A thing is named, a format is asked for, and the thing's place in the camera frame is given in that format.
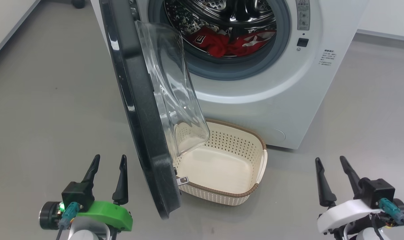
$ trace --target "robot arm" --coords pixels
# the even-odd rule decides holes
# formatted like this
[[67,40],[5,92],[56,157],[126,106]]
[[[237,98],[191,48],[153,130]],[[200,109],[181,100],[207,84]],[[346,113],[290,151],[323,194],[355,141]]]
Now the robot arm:
[[63,190],[63,202],[47,202],[42,207],[39,224],[42,229],[59,230],[57,240],[67,228],[68,240],[115,240],[119,232],[131,231],[131,214],[121,206],[128,202],[126,156],[122,155],[113,202],[95,201],[92,195],[99,164],[100,155],[96,155],[83,180],[70,182]]
[[354,197],[340,205],[335,204],[337,198],[324,176],[321,160],[316,158],[319,204],[328,207],[318,217],[318,231],[325,235],[333,234],[337,240],[348,240],[348,235],[352,234],[357,235],[351,240],[389,240],[381,228],[404,225],[404,204],[393,198],[395,188],[384,179],[360,179],[344,156],[340,157],[340,161]]

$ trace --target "green led light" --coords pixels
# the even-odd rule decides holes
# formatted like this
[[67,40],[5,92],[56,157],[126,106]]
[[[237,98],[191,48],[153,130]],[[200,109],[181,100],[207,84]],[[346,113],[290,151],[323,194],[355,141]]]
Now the green led light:
[[61,212],[64,212],[64,211],[65,211],[64,203],[63,203],[63,202],[60,203],[60,206],[58,207],[58,209],[59,209]]

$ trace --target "washing machine door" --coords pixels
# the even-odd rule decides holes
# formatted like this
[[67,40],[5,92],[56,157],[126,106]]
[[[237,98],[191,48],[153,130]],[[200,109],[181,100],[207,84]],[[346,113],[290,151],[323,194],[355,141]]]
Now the washing machine door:
[[204,144],[208,126],[174,29],[142,23],[129,0],[100,0],[107,45],[138,158],[165,219],[180,207],[173,160]]

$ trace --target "laundry basket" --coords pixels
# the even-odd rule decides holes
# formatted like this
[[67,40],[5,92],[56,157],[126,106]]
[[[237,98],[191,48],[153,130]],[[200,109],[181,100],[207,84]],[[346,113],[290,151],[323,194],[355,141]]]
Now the laundry basket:
[[266,145],[256,133],[234,124],[207,119],[210,138],[173,161],[177,177],[189,183],[179,186],[191,195],[225,205],[245,202],[263,177]]

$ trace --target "label sticker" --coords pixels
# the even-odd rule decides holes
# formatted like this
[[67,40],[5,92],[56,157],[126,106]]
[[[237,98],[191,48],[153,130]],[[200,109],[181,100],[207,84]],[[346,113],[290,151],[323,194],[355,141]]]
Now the label sticker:
[[204,35],[199,35],[196,39],[195,39],[195,43],[197,44],[202,44],[203,40],[205,39],[206,36]]
[[336,56],[337,54],[334,52],[334,50],[325,49],[323,52],[321,52],[318,64],[324,66],[331,66]]
[[295,0],[297,4],[298,25],[297,30],[310,29],[310,0]]

